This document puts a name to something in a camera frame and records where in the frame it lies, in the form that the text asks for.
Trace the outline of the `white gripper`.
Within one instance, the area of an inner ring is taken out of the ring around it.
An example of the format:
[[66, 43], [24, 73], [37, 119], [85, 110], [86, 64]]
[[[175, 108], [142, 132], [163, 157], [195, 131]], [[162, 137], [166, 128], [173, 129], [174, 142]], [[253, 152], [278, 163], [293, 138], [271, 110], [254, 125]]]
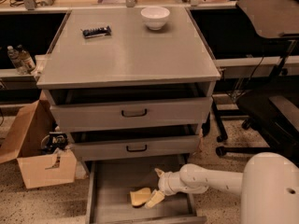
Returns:
[[156, 204], [164, 200], [165, 196], [175, 195], [181, 191], [181, 179], [179, 172], [164, 172], [159, 168], [154, 169], [157, 176], [159, 176], [158, 188], [154, 190], [149, 199], [145, 203], [147, 209], [151, 209]]

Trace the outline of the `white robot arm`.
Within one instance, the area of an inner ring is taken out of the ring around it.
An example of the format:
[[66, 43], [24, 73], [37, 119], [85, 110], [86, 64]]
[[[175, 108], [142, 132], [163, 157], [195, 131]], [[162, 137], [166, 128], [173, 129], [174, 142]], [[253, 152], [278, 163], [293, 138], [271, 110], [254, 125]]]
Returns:
[[199, 194], [213, 188], [240, 197], [241, 224], [299, 224], [299, 168], [281, 155], [256, 154], [241, 173], [191, 163], [174, 173], [155, 172], [158, 188], [147, 200], [148, 208], [179, 192]]

